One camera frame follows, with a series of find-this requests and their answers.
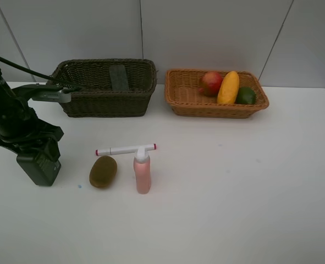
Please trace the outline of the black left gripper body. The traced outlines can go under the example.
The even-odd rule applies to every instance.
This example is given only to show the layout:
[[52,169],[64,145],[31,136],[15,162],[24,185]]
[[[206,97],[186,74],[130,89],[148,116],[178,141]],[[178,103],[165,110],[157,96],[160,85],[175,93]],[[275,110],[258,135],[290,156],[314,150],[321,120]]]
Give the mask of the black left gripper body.
[[6,82],[0,82],[0,146],[18,155],[41,153],[59,157],[62,129],[39,119],[28,100],[40,97],[56,101],[64,96],[62,90],[58,85],[40,84],[11,89]]

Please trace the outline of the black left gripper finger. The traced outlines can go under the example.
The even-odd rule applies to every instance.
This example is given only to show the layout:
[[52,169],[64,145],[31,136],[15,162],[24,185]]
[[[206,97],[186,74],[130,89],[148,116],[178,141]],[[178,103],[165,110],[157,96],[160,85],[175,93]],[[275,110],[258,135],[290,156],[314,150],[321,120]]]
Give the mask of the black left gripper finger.
[[60,157],[58,141],[52,137],[46,139],[45,145],[43,147],[43,152],[49,160],[52,162],[57,162]]

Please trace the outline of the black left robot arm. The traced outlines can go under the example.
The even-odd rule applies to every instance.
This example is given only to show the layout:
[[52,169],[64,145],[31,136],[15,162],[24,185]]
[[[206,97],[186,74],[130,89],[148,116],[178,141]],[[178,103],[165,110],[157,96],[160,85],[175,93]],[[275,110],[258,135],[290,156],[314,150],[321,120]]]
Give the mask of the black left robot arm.
[[11,89],[0,69],[0,147],[17,155],[45,155],[55,162],[60,157],[58,141],[64,135],[60,127],[38,118],[27,99]]

